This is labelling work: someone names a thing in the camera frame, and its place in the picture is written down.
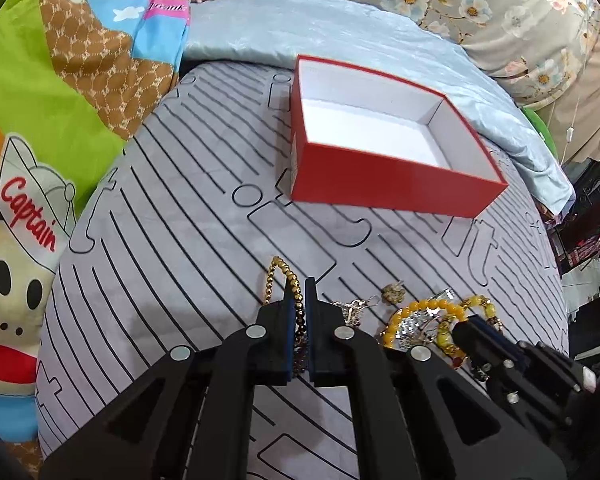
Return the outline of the red cardboard box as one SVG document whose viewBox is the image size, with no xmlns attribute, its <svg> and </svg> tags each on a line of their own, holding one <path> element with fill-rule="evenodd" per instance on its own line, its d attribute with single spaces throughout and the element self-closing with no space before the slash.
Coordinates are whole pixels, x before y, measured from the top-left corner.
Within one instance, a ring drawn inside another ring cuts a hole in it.
<svg viewBox="0 0 600 480">
<path fill-rule="evenodd" d="M 298 202 L 475 218 L 506 189 L 448 97 L 407 79 L 301 55 L 290 112 Z"/>
</svg>

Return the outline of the colourful monkey cartoon blanket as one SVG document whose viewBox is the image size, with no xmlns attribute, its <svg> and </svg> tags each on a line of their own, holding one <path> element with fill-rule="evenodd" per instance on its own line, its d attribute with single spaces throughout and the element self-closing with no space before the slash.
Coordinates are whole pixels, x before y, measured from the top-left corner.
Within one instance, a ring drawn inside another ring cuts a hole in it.
<svg viewBox="0 0 600 480">
<path fill-rule="evenodd" d="M 38 350 L 59 259 L 175 86 L 188 24 L 188 0 L 0 0 L 0 479 L 38 472 Z"/>
</svg>

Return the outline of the silver rhinestone hair clip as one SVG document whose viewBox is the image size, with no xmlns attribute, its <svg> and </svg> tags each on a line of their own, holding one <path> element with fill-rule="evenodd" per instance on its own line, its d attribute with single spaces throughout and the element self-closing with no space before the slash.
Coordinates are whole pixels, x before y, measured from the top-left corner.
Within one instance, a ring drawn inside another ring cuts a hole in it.
<svg viewBox="0 0 600 480">
<path fill-rule="evenodd" d="M 401 349 L 407 349 L 414 344 L 428 344 L 432 341 L 434 326 L 446 315 L 442 308 L 425 309 L 410 314 L 398 325 L 396 344 Z"/>
</svg>

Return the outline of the grey floral duvet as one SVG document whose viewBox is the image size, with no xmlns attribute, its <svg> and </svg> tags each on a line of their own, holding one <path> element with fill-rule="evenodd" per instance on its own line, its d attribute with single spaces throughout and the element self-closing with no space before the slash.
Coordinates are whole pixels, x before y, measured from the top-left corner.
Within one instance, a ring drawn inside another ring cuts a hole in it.
<svg viewBox="0 0 600 480">
<path fill-rule="evenodd" d="M 352 0 L 457 44 L 520 105 L 538 110 L 600 61 L 597 0 Z"/>
</svg>

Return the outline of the grey lined bedsheet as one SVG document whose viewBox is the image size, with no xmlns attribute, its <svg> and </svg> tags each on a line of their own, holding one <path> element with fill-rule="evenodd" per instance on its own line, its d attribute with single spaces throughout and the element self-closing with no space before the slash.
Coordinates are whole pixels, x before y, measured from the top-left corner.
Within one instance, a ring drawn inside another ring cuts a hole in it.
<svg viewBox="0 0 600 480">
<path fill-rule="evenodd" d="M 512 160 L 475 218 L 290 196 L 293 68 L 198 65 L 102 178 L 62 254 L 38 366 L 44 479 L 562 479 L 549 446 L 491 400 L 452 329 L 568 353 L 550 242 Z M 315 387 L 306 279 L 371 296 L 336 329 L 357 387 Z M 260 309 L 291 281 L 294 374 L 258 386 Z M 381 289 L 402 282 L 404 300 Z M 442 308 L 432 341 L 400 322 Z"/>
</svg>

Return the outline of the green plastic object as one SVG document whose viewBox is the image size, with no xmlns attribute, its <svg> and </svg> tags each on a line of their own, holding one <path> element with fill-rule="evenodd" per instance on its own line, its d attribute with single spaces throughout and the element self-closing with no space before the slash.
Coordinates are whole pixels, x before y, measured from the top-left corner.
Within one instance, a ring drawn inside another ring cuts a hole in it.
<svg viewBox="0 0 600 480">
<path fill-rule="evenodd" d="M 524 116 L 526 116 L 533 128 L 535 128 L 535 131 L 542 138 L 544 144 L 550 150 L 552 155 L 556 159 L 558 159 L 555 141 L 552 135 L 550 134 L 550 129 L 547 127 L 544 120 L 538 115 L 538 113 L 535 110 L 532 110 L 529 107 L 521 107 L 520 110 L 524 113 Z"/>
</svg>

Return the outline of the gold flower brooch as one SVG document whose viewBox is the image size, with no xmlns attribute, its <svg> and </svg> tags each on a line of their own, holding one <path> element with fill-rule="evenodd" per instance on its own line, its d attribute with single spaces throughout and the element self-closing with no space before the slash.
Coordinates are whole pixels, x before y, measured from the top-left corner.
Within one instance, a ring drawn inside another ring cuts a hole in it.
<svg viewBox="0 0 600 480">
<path fill-rule="evenodd" d="M 386 304 L 393 304 L 394 306 L 397 306 L 404 300 L 405 294 L 406 291 L 402 282 L 391 283 L 381 289 L 382 300 Z"/>
</svg>

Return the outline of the light blue quilt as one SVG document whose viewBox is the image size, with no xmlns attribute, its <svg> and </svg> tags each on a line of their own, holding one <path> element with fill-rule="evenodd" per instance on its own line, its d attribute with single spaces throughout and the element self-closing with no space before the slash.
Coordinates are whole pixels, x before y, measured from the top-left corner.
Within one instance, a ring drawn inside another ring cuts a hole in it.
<svg viewBox="0 0 600 480">
<path fill-rule="evenodd" d="M 299 55 L 351 63 L 448 96 L 503 150 L 539 203 L 568 211 L 573 185 L 514 100 L 466 52 L 408 18 L 349 0 L 211 0 L 189 8 L 184 63 L 236 61 L 293 68 Z"/>
</svg>

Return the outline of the beige curtain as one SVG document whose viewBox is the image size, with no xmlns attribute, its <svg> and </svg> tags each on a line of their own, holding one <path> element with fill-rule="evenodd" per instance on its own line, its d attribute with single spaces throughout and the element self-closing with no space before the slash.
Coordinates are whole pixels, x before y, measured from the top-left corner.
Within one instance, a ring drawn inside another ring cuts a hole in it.
<svg viewBox="0 0 600 480">
<path fill-rule="evenodd" d="M 600 32 L 576 82 L 538 114 L 550 129 L 562 162 L 600 161 Z M 570 126 L 574 135 L 566 144 Z"/>
</svg>

